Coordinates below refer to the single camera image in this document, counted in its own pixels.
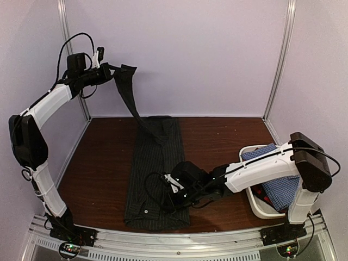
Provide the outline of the white plastic bin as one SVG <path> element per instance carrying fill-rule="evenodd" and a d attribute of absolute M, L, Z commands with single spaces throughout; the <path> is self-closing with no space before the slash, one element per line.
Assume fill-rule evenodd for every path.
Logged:
<path fill-rule="evenodd" d="M 239 151 L 239 160 L 245 161 L 243 160 L 244 153 L 251 152 L 255 150 L 257 147 L 260 148 L 264 146 L 266 145 L 251 145 L 251 146 L 243 147 Z M 281 213 L 277 212 L 273 207 L 263 202 L 256 195 L 254 195 L 252 193 L 251 187 L 246 189 L 246 194 L 247 194 L 247 198 L 250 203 L 251 209 L 254 215 L 257 216 L 258 218 L 271 220 L 271 219 L 280 219 L 285 217 L 285 212 L 281 212 Z"/>

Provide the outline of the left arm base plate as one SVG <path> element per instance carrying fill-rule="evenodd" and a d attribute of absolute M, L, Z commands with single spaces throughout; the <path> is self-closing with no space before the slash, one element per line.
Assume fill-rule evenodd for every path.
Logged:
<path fill-rule="evenodd" d="M 49 233 L 52 238 L 73 243 L 74 245 L 90 247 L 93 247 L 95 244 L 96 234 L 97 231 L 95 229 L 80 226 L 75 226 L 73 233 L 61 227 L 53 227 Z"/>

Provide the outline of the black pinstriped long sleeve shirt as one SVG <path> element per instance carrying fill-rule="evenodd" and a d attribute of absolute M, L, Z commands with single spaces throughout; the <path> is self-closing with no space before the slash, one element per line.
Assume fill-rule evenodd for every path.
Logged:
<path fill-rule="evenodd" d="M 170 116 L 142 117 L 133 95 L 136 67 L 121 65 L 114 73 L 117 90 L 138 124 L 129 178 L 125 225 L 147 231 L 189 227 L 187 209 L 166 212 L 169 195 L 163 175 L 185 160 L 179 120 Z"/>

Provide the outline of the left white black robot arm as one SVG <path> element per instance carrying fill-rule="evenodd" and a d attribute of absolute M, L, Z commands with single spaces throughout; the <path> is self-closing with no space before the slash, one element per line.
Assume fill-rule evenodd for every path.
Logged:
<path fill-rule="evenodd" d="M 108 63 L 103 63 L 104 49 L 99 47 L 85 63 L 85 53 L 67 57 L 67 70 L 62 78 L 30 107 L 9 119 L 10 141 L 13 155 L 22 166 L 23 177 L 31 182 L 42 202 L 52 228 L 66 241 L 78 237 L 72 214 L 60 197 L 48 167 L 48 145 L 41 133 L 43 125 L 63 105 L 73 100 L 87 86 L 101 85 L 111 80 Z"/>

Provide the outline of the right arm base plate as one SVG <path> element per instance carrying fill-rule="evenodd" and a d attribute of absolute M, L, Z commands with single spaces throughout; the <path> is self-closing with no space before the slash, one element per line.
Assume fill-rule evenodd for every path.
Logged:
<path fill-rule="evenodd" d="M 263 228 L 260 230 L 260 236 L 264 246 L 279 244 L 286 241 L 292 241 L 307 235 L 304 224 L 292 225 L 284 223 L 282 225 Z"/>

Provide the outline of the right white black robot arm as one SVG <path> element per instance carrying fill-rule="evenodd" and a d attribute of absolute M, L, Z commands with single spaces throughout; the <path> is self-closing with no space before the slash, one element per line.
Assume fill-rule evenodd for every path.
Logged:
<path fill-rule="evenodd" d="M 207 172 L 190 161 L 178 163 L 165 174 L 167 196 L 163 209 L 174 213 L 197 204 L 201 199 L 219 200 L 254 185 L 284 177 L 297 177 L 295 198 L 279 236 L 290 240 L 304 224 L 316 197 L 332 184 L 328 155 L 313 140 L 300 132 L 271 152 L 237 163 L 218 166 Z"/>

